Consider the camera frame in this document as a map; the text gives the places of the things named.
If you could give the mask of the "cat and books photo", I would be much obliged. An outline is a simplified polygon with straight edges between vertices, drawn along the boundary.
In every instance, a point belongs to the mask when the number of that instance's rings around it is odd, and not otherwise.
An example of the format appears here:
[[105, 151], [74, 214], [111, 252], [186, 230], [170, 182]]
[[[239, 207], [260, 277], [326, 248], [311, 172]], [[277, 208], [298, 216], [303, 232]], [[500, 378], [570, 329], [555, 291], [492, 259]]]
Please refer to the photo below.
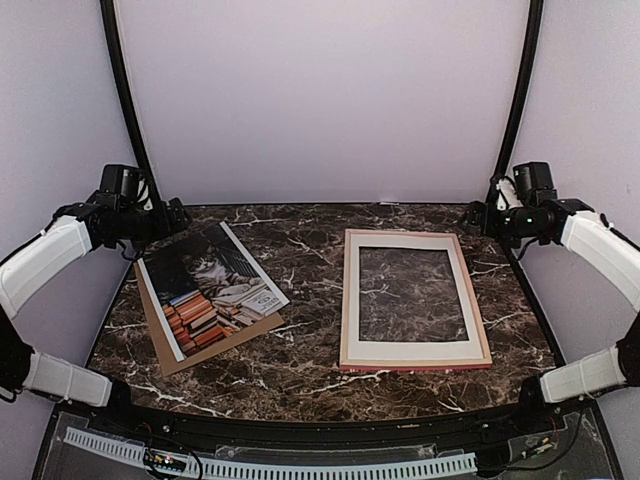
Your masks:
[[163, 305], [199, 290], [230, 314], [241, 309], [253, 320], [260, 320], [290, 303], [225, 222], [157, 249], [139, 261]]

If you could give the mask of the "brown cardboard backing board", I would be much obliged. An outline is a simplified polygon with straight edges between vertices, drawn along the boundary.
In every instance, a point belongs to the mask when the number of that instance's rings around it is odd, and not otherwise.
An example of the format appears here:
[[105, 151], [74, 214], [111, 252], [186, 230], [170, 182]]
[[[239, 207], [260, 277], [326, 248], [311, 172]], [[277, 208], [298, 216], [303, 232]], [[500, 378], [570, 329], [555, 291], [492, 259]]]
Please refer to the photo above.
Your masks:
[[139, 261], [134, 269], [163, 376], [197, 365], [284, 324], [277, 312], [260, 320], [253, 320], [241, 309], [230, 314], [199, 290], [163, 305], [145, 265]]

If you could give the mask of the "clear acrylic sheet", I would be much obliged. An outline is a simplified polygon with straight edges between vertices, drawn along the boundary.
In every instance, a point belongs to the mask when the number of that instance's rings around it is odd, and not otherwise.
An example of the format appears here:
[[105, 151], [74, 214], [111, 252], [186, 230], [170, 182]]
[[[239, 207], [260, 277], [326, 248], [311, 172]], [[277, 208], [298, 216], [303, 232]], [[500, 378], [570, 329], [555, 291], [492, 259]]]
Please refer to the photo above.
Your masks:
[[469, 339], [448, 252], [359, 249], [359, 339], [445, 343]]

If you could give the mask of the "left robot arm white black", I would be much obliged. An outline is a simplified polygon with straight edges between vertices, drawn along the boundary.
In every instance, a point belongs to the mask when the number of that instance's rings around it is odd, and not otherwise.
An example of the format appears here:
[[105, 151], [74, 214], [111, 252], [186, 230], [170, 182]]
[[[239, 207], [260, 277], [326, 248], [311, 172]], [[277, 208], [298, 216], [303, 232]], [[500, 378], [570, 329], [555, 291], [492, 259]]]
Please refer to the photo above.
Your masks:
[[120, 436], [141, 427], [128, 387], [104, 374], [45, 354], [22, 340], [13, 320], [34, 294], [75, 261], [100, 247], [125, 241], [139, 249], [185, 230], [190, 215], [174, 198], [146, 210], [97, 203], [59, 208], [51, 223], [1, 262], [1, 399], [16, 401], [29, 390], [62, 401], [102, 408], [101, 417]]

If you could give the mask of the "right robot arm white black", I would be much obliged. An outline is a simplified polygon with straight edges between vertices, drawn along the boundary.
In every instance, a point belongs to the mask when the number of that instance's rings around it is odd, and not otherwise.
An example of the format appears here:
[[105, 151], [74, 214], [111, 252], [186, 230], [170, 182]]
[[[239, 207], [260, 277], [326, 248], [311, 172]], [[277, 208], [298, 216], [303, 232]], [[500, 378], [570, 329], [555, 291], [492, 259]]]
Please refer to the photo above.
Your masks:
[[[631, 313], [639, 312], [639, 249], [607, 223], [603, 214], [578, 199], [547, 199], [522, 203], [517, 199], [466, 205], [458, 227], [469, 235], [483, 235], [507, 248], [525, 241], [541, 246], [556, 244], [578, 256], [575, 269], [566, 256], [560, 259], [565, 273], [543, 288], [554, 313], [578, 315], [593, 311], [604, 315], [613, 297], [623, 298]], [[574, 287], [561, 279], [581, 274]], [[639, 322], [633, 320], [624, 336], [602, 350], [523, 382], [520, 404], [510, 413], [510, 424], [521, 434], [534, 432], [549, 416], [549, 406], [569, 400], [614, 401], [639, 397]]]

